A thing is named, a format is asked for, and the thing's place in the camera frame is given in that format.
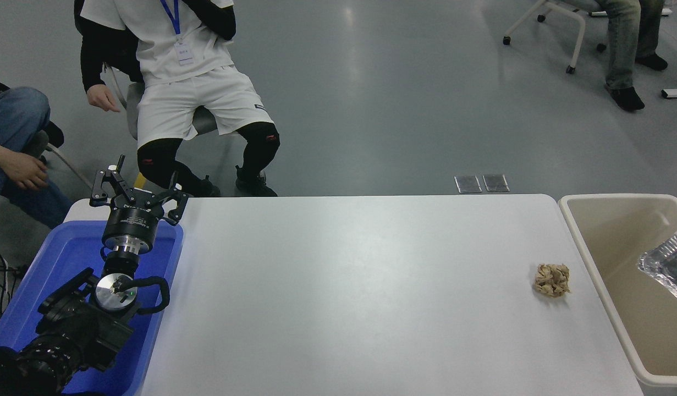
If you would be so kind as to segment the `person's right hand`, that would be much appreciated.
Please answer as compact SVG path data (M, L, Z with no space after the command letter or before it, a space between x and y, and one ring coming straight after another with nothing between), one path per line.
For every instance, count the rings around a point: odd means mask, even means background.
M111 90L105 84L95 84L86 90L86 97L89 105L95 106L103 111L120 112L120 108L112 94Z

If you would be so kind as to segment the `person's hand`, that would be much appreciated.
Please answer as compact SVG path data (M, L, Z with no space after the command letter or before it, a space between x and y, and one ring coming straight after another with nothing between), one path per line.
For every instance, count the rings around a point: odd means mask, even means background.
M47 166L33 156L11 152L1 161L0 167L22 190L36 191L48 186Z

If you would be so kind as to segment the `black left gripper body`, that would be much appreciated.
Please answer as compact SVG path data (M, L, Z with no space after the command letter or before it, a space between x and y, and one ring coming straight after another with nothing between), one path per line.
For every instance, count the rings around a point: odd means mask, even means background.
M138 240L154 240L157 235L159 220L164 217L162 205L146 207L124 203L117 206L110 203L111 211L103 232L103 240L132 237Z

